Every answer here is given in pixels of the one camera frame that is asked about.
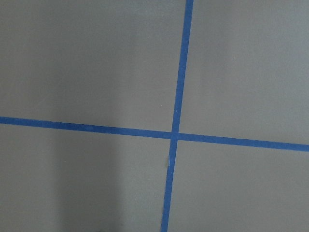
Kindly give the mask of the blue vertical tape line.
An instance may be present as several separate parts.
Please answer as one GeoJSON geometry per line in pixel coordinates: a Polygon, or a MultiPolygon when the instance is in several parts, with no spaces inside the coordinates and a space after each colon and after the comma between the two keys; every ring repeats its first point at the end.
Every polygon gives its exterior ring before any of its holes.
{"type": "Polygon", "coordinates": [[[174,109],[173,109],[170,145],[169,145],[169,159],[168,159],[162,220],[161,220],[161,228],[160,228],[162,232],[168,231],[168,226],[169,226],[169,213],[170,213],[170,206],[171,206],[173,177],[174,177],[176,153],[177,153],[177,146],[178,146],[178,136],[179,136],[180,121],[181,121],[181,113],[182,113],[183,91],[184,91],[184,83],[185,83],[185,76],[186,76],[193,6],[194,6],[194,2],[192,0],[187,0],[185,2],[182,42],[181,42],[181,49],[180,49],[180,59],[179,59],[177,85],[176,85],[175,101],[174,101],[174,109]]]}

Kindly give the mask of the blue horizontal tape line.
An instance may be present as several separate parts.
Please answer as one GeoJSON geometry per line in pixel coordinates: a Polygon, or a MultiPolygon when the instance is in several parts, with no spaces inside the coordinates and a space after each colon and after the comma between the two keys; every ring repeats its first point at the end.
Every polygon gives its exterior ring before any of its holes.
{"type": "MultiPolygon", "coordinates": [[[[175,133],[167,131],[141,130],[131,128],[98,126],[90,124],[68,123],[68,122],[53,122],[46,120],[35,120],[35,119],[25,119],[15,117],[4,117],[4,116],[0,118],[0,122],[1,124],[17,125],[17,126],[28,126],[28,127],[70,130],[70,131],[85,131],[94,133],[128,135],[128,136],[159,138],[159,139],[172,139],[172,137],[175,135],[175,133]]],[[[198,135],[188,133],[179,133],[178,135],[176,135],[176,138],[181,141],[214,143],[223,145],[238,145],[238,146],[271,148],[271,149],[303,151],[303,152],[308,152],[309,150],[309,146],[304,144],[239,139],[239,138],[198,135]]]]}

